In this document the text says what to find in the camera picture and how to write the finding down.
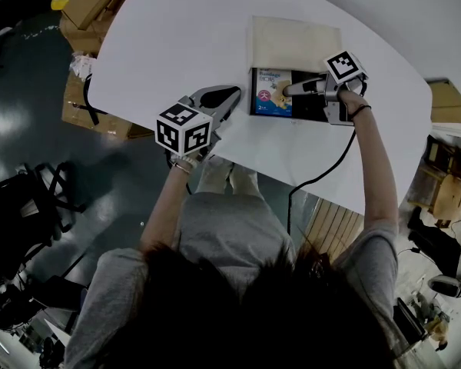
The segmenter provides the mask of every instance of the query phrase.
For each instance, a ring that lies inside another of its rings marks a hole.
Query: person's left arm
[[[171,246],[177,228],[177,220],[183,200],[186,198],[186,184],[193,167],[178,160],[171,168],[159,199],[141,235],[139,250],[146,254],[157,244]]]

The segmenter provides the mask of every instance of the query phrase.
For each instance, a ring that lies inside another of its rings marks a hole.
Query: shoe
[[[422,213],[422,208],[420,206],[417,206],[415,209],[413,209],[412,216],[410,220],[408,221],[407,227],[410,230],[416,230],[422,223],[420,220],[420,214]]]

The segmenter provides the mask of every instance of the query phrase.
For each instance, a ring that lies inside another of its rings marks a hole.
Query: shirt sleeve
[[[67,369],[95,366],[99,351],[137,313],[147,274],[147,263],[135,249],[116,249],[99,258],[77,325],[65,349]]]
[[[393,318],[398,259],[394,248],[397,225],[377,221],[338,257],[333,266],[376,315]]]

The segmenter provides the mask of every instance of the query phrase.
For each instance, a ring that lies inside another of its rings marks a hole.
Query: black chair
[[[65,189],[60,173],[67,165],[62,163],[56,168],[49,188],[41,176],[44,167],[39,165],[34,171],[26,167],[13,178],[0,182],[0,278],[13,279],[21,264],[44,246],[51,246],[57,226],[61,232],[71,228],[71,224],[61,222],[57,207],[80,213],[85,210],[84,205],[76,207],[55,195],[57,184]],[[25,206],[31,203],[37,211],[24,216]]]

